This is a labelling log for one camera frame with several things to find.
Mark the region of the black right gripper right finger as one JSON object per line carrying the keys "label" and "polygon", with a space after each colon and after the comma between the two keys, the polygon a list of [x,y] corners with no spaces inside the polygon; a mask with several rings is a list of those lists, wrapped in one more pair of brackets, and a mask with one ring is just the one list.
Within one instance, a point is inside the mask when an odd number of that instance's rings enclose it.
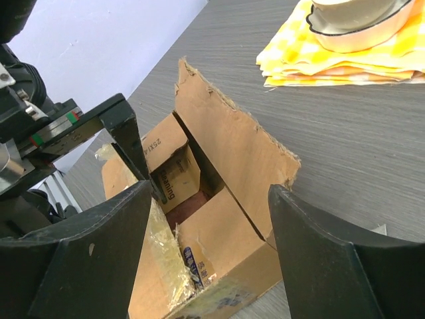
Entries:
{"label": "black right gripper right finger", "polygon": [[281,185],[268,193],[292,318],[423,318],[424,244],[356,226]]}

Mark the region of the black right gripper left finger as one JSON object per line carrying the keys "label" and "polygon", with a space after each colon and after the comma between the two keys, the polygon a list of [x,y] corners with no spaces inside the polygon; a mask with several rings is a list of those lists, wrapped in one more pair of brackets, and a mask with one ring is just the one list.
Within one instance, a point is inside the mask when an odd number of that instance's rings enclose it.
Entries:
{"label": "black right gripper left finger", "polygon": [[2,318],[126,318],[151,184],[48,227],[1,239]]}

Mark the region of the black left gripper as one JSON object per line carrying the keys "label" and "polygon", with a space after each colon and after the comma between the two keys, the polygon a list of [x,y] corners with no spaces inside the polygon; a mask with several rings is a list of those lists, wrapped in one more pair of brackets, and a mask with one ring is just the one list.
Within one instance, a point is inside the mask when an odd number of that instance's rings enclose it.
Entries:
{"label": "black left gripper", "polygon": [[84,113],[72,99],[54,103],[34,66],[2,64],[1,198],[20,196],[55,172],[56,160],[104,128],[136,179],[150,181],[153,197],[164,203],[165,194],[148,169],[137,116],[123,94]]}

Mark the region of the brown cleaning product box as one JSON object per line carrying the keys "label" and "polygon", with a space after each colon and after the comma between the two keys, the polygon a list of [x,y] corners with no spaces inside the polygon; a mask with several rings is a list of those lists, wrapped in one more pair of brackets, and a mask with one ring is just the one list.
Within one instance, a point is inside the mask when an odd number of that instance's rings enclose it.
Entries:
{"label": "brown cleaning product box", "polygon": [[142,139],[149,172],[165,196],[164,213],[200,190],[201,169],[189,139],[174,114],[169,114]]}

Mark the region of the brown cardboard express box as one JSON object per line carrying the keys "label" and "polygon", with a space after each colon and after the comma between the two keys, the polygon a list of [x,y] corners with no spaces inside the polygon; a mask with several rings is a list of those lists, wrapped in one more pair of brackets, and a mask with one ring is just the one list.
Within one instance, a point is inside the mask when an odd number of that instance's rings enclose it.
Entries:
{"label": "brown cardboard express box", "polygon": [[153,201],[131,318],[229,318],[282,279],[268,208],[301,161],[185,59],[174,114],[201,169],[198,193],[164,213]]}

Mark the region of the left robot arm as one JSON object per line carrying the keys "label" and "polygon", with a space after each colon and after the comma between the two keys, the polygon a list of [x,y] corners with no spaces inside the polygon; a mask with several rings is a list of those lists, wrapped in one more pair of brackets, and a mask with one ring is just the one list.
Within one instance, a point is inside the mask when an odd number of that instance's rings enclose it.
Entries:
{"label": "left robot arm", "polygon": [[38,70],[9,42],[25,27],[34,1],[1,2],[1,242],[65,219],[35,185],[55,162],[105,130],[138,180],[151,180],[133,108],[116,94],[83,112],[73,100],[53,102]]}

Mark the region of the orange checkered cloth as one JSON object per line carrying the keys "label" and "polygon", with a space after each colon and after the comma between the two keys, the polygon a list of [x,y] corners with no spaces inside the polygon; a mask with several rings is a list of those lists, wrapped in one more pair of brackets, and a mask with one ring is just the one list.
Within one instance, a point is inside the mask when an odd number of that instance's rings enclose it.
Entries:
{"label": "orange checkered cloth", "polygon": [[357,53],[323,48],[306,17],[311,1],[292,14],[256,57],[265,86],[339,86],[424,83],[424,2],[414,1],[406,24],[392,38]]}

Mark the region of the white ceramic bowl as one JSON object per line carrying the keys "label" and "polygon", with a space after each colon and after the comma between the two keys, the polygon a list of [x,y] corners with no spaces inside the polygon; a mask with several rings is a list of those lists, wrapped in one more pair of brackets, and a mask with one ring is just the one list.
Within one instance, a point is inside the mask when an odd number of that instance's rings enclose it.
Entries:
{"label": "white ceramic bowl", "polygon": [[315,10],[334,27],[349,30],[376,21],[394,4],[393,0],[312,1]]}

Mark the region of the scalloped white saucer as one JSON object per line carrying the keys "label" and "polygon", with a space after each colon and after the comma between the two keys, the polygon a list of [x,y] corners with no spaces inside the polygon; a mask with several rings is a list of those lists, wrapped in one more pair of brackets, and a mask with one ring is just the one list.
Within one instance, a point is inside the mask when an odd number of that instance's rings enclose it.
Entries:
{"label": "scalloped white saucer", "polygon": [[413,1],[394,1],[393,6],[376,21],[357,29],[344,30],[328,23],[311,5],[306,22],[319,44],[336,53],[363,51],[384,43],[405,24],[412,12]]}

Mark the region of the aluminium frame rail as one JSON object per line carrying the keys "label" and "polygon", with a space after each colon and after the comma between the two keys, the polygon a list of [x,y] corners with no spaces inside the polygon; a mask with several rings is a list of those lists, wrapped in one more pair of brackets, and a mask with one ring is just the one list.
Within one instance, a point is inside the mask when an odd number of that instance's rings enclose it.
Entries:
{"label": "aluminium frame rail", "polygon": [[63,174],[60,171],[56,171],[48,176],[38,183],[35,188],[47,194],[48,201],[52,206],[56,207],[56,203],[60,203],[63,209],[73,206],[78,213],[82,212],[77,200],[75,200],[73,194],[66,186],[63,180]]}

